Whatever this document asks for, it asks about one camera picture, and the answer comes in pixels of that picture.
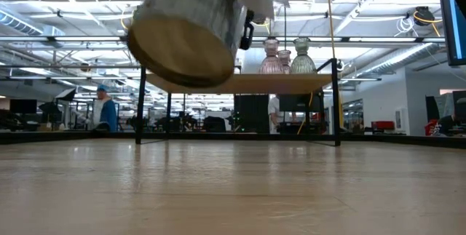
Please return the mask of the pink glass candlestick holder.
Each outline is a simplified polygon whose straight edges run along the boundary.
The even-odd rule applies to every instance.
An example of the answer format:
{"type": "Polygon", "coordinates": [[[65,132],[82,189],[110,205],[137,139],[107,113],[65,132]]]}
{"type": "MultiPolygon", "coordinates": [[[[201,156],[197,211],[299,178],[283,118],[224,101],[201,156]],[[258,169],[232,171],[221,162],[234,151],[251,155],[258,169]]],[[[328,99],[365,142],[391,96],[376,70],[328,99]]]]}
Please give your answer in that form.
{"type": "Polygon", "coordinates": [[[279,41],[275,37],[268,37],[264,42],[264,51],[266,57],[263,59],[258,70],[262,74],[279,74],[283,73],[283,65],[277,56],[279,41]]]}
{"type": "Polygon", "coordinates": [[[280,50],[277,53],[277,56],[280,59],[280,62],[282,64],[283,73],[290,73],[290,70],[291,70],[291,67],[290,67],[290,64],[291,64],[291,51],[287,50],[287,49],[280,50]]]}

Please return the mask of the black tag clip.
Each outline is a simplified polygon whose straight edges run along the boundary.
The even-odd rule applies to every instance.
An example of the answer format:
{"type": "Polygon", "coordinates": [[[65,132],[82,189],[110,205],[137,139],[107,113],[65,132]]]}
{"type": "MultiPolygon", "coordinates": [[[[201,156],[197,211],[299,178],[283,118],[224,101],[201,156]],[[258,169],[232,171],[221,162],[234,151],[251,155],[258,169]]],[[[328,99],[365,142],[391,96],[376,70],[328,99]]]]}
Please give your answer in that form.
{"type": "Polygon", "coordinates": [[[243,35],[240,40],[240,49],[242,50],[248,50],[252,44],[254,32],[253,18],[254,12],[248,9],[243,26],[243,35]]]}

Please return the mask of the metal scented candle tin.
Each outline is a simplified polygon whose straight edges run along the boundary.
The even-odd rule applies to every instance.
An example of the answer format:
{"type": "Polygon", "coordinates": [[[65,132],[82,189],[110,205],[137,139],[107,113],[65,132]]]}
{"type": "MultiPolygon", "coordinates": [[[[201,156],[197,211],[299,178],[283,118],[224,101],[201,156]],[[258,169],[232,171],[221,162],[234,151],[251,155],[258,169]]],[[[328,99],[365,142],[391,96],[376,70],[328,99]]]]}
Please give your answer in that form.
{"type": "Polygon", "coordinates": [[[238,0],[144,0],[127,33],[132,55],[185,87],[214,87],[234,72],[246,10],[238,0]]]}

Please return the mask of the green glass candlestick holder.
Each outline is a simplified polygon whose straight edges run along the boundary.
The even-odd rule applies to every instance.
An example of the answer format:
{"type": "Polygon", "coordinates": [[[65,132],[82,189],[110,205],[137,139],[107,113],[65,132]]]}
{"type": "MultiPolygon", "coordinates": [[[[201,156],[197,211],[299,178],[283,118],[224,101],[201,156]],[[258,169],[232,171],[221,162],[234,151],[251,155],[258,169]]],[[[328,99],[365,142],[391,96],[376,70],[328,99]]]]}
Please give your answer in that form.
{"type": "Polygon", "coordinates": [[[310,39],[298,37],[293,43],[296,57],[291,63],[291,73],[317,73],[315,63],[308,55],[310,39]]]}

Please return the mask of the black cabinet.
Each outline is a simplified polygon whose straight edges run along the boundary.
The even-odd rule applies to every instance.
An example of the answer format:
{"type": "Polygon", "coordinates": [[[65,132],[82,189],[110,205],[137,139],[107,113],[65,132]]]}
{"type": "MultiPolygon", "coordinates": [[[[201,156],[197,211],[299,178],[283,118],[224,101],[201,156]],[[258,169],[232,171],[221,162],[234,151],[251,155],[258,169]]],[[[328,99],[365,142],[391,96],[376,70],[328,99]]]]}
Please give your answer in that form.
{"type": "Polygon", "coordinates": [[[234,129],[236,132],[269,133],[268,95],[234,96],[234,129]]]}

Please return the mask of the person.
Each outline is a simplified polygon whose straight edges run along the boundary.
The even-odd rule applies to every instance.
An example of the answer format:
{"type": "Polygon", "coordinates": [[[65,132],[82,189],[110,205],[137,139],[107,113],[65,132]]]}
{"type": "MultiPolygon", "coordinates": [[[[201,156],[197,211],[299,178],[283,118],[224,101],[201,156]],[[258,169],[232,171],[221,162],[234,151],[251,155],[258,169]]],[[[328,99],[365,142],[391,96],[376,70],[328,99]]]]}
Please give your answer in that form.
{"type": "Polygon", "coordinates": [[[290,113],[280,110],[280,97],[278,95],[269,99],[268,115],[270,134],[277,134],[280,122],[296,122],[296,113],[294,111],[290,113]]]}
{"type": "Polygon", "coordinates": [[[108,95],[106,86],[99,85],[96,92],[97,99],[94,102],[91,116],[89,119],[86,119],[85,122],[90,125],[93,130],[116,132],[117,110],[115,102],[108,95]]]}

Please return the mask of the wooden riser shelf black legs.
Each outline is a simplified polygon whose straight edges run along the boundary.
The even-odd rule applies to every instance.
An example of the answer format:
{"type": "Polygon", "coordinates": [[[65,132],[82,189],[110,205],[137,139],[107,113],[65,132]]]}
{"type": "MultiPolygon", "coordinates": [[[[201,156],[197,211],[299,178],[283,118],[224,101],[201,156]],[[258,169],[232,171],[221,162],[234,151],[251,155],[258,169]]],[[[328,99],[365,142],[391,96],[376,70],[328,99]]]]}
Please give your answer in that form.
{"type": "MultiPolygon", "coordinates": [[[[333,99],[338,102],[338,60],[334,57],[322,64],[319,69],[326,66],[331,67],[330,74],[304,73],[304,74],[235,74],[227,82],[211,88],[192,89],[178,86],[159,78],[154,74],[147,74],[146,68],[141,68],[139,78],[139,102],[144,98],[144,88],[149,82],[164,91],[172,93],[194,93],[194,94],[306,94],[314,92],[325,84],[332,83],[333,99]]],[[[167,140],[265,140],[264,136],[258,135],[234,135],[234,134],[211,134],[211,133],[172,133],[166,129],[164,133],[144,133],[142,126],[142,105],[138,105],[137,130],[135,141],[141,143],[142,138],[161,137],[167,140]]]]}

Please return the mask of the red bin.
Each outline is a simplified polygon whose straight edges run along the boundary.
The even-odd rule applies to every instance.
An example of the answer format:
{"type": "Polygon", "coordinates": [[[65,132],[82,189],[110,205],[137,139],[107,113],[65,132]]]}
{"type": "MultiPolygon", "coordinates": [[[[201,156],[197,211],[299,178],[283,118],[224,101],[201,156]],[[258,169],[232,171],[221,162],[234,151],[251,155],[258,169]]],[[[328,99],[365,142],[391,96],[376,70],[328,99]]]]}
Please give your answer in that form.
{"type": "Polygon", "coordinates": [[[371,127],[374,130],[394,130],[395,129],[395,123],[393,121],[374,121],[371,122],[371,127]]]}

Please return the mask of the black photo softbox light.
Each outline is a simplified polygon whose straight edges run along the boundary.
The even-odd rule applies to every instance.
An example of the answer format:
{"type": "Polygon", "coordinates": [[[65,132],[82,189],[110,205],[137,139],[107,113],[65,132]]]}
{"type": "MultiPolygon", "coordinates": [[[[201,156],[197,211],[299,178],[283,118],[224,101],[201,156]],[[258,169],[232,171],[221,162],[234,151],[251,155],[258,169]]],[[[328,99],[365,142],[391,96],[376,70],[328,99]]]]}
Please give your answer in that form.
{"type": "Polygon", "coordinates": [[[57,102],[59,100],[71,102],[74,99],[76,94],[76,88],[66,89],[62,91],[60,94],[54,97],[54,101],[57,102]]]}

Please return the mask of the dark desk monitor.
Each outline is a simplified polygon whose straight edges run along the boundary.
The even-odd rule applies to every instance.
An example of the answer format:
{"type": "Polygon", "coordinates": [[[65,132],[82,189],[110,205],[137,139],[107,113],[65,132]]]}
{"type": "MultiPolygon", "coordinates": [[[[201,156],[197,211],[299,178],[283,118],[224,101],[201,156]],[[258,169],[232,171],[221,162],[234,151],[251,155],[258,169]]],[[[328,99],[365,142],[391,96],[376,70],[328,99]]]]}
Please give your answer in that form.
{"type": "Polygon", "coordinates": [[[9,110],[13,113],[33,114],[37,112],[37,100],[10,99],[9,110]]]}

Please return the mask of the blue-screen computer monitor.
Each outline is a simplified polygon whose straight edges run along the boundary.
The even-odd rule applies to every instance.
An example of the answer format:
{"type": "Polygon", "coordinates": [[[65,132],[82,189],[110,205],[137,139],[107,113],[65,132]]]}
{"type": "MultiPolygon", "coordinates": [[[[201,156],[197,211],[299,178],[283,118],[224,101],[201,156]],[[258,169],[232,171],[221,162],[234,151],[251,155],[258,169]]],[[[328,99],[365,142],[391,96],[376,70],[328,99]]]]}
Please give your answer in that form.
{"type": "Polygon", "coordinates": [[[466,17],[455,0],[441,0],[450,66],[466,65],[466,17]]]}

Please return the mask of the dark wall screen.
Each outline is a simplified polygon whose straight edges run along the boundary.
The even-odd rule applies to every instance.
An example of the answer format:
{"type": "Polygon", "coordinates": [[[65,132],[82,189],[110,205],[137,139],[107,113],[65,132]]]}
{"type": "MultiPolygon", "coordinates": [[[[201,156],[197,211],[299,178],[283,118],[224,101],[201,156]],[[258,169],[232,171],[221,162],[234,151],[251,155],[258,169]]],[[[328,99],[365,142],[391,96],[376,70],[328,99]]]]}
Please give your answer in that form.
{"type": "Polygon", "coordinates": [[[304,95],[280,95],[280,111],[305,112],[309,110],[310,94],[304,95]]]}

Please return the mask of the black aluminium rig frame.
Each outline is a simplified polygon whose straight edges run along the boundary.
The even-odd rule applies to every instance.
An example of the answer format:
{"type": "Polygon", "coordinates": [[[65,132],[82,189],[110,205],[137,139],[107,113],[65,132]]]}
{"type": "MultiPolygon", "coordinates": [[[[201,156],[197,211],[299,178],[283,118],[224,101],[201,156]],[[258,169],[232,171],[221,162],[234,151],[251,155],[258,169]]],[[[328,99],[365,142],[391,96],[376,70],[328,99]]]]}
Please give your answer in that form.
{"type": "Polygon", "coordinates": [[[466,150],[466,138],[422,137],[405,135],[266,135],[253,133],[192,133],[171,132],[156,133],[143,132],[0,132],[0,145],[62,141],[84,140],[92,138],[110,139],[154,139],[154,140],[251,140],[251,141],[337,141],[341,142],[381,142],[397,143],[416,146],[431,146],[439,148],[456,148],[466,150]]]}

